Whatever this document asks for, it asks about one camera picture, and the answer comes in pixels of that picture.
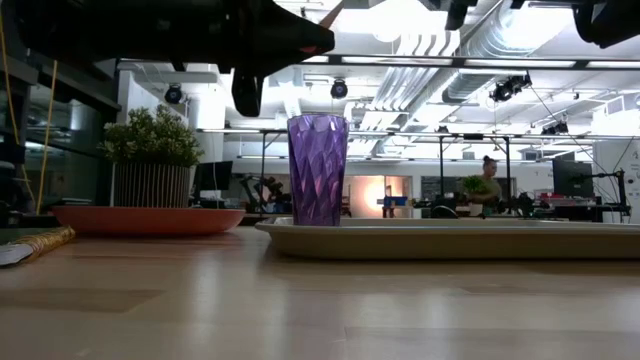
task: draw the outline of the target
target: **beige tray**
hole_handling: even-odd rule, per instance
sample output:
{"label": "beige tray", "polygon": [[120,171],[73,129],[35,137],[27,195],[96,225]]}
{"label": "beige tray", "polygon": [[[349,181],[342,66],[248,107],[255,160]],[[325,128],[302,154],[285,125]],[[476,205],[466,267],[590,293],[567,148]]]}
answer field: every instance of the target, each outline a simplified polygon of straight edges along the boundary
{"label": "beige tray", "polygon": [[533,220],[269,219],[278,251],[323,259],[640,259],[640,226]]}

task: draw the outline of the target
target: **green plant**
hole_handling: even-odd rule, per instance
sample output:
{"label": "green plant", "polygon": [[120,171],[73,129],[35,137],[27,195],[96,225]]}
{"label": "green plant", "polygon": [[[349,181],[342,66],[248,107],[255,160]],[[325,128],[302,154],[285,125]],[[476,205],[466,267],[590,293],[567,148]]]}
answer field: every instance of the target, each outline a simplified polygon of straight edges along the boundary
{"label": "green plant", "polygon": [[490,192],[487,184],[478,175],[472,175],[462,180],[462,186],[468,194],[483,195]]}
{"label": "green plant", "polygon": [[190,167],[204,153],[193,131],[158,105],[154,114],[147,108],[129,111],[127,124],[106,124],[105,140],[98,145],[116,164],[159,164]]}

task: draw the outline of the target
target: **purple glass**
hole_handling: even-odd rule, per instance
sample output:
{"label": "purple glass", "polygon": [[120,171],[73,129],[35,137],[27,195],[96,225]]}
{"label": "purple glass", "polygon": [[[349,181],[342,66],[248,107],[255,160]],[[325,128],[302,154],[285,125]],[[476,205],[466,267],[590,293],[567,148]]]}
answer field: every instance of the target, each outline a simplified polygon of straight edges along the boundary
{"label": "purple glass", "polygon": [[295,225],[340,226],[349,124],[339,116],[289,120],[289,170]]}

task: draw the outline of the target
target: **dark hair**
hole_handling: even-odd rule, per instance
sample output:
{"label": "dark hair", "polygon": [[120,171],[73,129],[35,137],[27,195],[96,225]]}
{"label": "dark hair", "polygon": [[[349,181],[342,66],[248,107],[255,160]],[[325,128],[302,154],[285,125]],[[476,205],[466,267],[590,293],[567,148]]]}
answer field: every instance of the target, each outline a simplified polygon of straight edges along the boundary
{"label": "dark hair", "polygon": [[495,159],[492,159],[489,156],[483,157],[482,160],[484,161],[484,163],[482,164],[482,167],[485,167],[485,166],[487,166],[487,165],[489,165],[491,163],[495,163],[496,162]]}

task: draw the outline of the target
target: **light wood tabletop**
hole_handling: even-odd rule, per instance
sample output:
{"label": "light wood tabletop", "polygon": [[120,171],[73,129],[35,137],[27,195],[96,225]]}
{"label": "light wood tabletop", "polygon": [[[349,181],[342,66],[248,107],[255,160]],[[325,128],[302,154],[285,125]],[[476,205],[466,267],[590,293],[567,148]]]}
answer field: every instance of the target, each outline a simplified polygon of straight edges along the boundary
{"label": "light wood tabletop", "polygon": [[3,359],[638,359],[640,264],[323,262],[252,228],[0,269]]}

